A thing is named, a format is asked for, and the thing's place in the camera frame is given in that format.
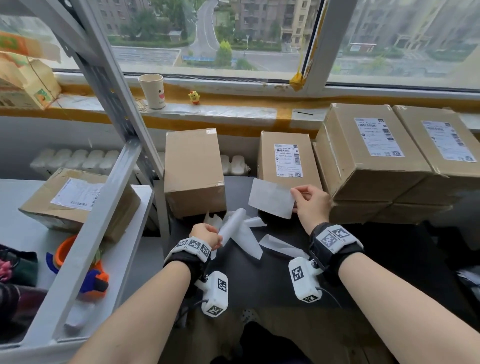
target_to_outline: hand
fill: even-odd
[[[203,240],[210,245],[212,251],[217,250],[222,246],[223,236],[218,235],[218,230],[212,225],[208,224],[196,224],[192,228],[192,232],[189,237],[195,237]]]
[[[332,202],[330,195],[319,188],[312,186],[299,186],[292,188],[290,192],[295,198],[293,212],[297,213],[300,222],[310,235],[317,225],[329,222]]]

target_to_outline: metal shelf frame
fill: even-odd
[[[154,187],[163,180],[164,166],[137,109],[104,30],[96,0],[20,0],[50,26],[85,75],[112,124],[125,143],[97,203],[90,212],[55,278],[24,340],[0,351],[1,359],[16,363],[57,363],[68,360],[87,338],[59,341],[83,279],[103,239],[135,164],[143,180]],[[164,196],[157,196],[157,201]],[[169,236],[166,204],[161,216],[163,238]]]

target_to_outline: white paper cup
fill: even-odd
[[[165,103],[162,75],[155,73],[142,74],[138,77],[138,81],[151,110],[161,110],[167,105]]]

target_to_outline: yellow toy figurine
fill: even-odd
[[[190,91],[188,96],[190,97],[192,104],[200,105],[200,95],[196,91]]]

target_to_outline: unlabeled cardboard box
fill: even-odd
[[[316,142],[337,202],[392,202],[432,173],[388,105],[332,104]]]
[[[330,211],[332,224],[364,224],[390,205],[390,202],[339,201]]]
[[[480,190],[480,143],[458,114],[411,106],[394,111],[434,172],[396,202],[451,205],[464,192]]]
[[[104,175],[60,168],[19,210],[49,229],[78,233],[98,196],[97,191],[101,186],[96,184],[106,181],[107,176]],[[104,241],[120,241],[138,206],[140,197],[127,184],[107,227]]]
[[[394,203],[380,211],[371,219],[372,222],[385,224],[419,224],[432,216],[448,211],[452,206],[415,205]]]
[[[53,71],[40,60],[0,54],[0,109],[45,109],[61,92]]]
[[[310,136],[262,132],[258,178],[287,188],[312,184],[322,189]]]
[[[227,209],[216,129],[167,133],[164,191],[176,218]]]

